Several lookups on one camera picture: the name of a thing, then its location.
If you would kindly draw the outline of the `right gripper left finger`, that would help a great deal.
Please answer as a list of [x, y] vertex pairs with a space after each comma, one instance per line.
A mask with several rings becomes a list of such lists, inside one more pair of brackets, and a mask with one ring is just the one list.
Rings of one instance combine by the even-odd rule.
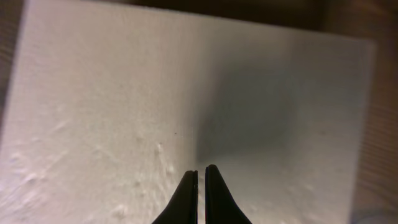
[[153, 224], [197, 224], [198, 172], [184, 173], [172, 198]]

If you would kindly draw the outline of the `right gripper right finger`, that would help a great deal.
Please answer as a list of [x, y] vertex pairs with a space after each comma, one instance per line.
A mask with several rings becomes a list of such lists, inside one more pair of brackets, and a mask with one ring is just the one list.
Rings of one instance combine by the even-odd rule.
[[251, 224], [214, 164], [206, 167], [205, 172], [205, 215], [206, 224]]

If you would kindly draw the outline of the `cardboard box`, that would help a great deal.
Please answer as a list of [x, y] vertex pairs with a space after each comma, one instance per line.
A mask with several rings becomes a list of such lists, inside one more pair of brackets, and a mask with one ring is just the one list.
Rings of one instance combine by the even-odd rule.
[[151, 223], [218, 166], [253, 223], [347, 223], [374, 46], [94, 1], [28, 1], [2, 223]]

